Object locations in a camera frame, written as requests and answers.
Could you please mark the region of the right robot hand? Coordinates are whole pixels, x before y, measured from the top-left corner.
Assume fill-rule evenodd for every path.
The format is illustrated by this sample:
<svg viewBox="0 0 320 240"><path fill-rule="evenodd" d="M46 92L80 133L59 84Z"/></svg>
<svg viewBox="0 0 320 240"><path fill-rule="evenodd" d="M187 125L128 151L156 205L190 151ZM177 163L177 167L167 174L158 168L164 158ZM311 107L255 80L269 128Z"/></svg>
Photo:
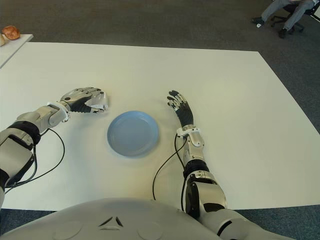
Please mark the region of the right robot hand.
<svg viewBox="0 0 320 240"><path fill-rule="evenodd" d="M193 113L185 97L175 90L169 91L168 94L169 96L166 97L168 100L167 105L175 111L181 127L193 125Z"/></svg>

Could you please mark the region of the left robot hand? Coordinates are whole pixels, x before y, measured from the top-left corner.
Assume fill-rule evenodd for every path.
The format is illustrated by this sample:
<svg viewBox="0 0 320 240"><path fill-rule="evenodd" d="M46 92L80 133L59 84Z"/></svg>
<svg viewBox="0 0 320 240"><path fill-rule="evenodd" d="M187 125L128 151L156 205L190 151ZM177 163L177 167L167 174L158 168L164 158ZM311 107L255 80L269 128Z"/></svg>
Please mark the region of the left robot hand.
<svg viewBox="0 0 320 240"><path fill-rule="evenodd" d="M104 99L105 93L95 87L84 87L73 89L60 98L60 103L68 110L75 113L103 113L106 110L106 103L95 103Z"/></svg>

